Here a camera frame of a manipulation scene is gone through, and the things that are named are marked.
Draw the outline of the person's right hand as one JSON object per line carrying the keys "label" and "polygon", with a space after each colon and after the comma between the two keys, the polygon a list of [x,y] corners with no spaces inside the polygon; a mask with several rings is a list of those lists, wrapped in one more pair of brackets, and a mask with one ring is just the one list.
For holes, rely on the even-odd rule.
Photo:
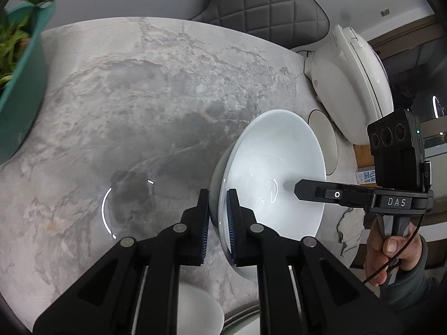
{"label": "person's right hand", "polygon": [[[374,220],[367,238],[367,255],[364,262],[364,273],[367,278],[384,266],[390,258],[393,258],[411,239],[416,227],[410,223],[408,225],[408,235],[406,237],[393,236],[384,239],[380,234],[380,228],[377,219]],[[398,256],[400,259],[400,269],[402,271],[411,271],[421,258],[423,244],[420,235],[416,234]]]}

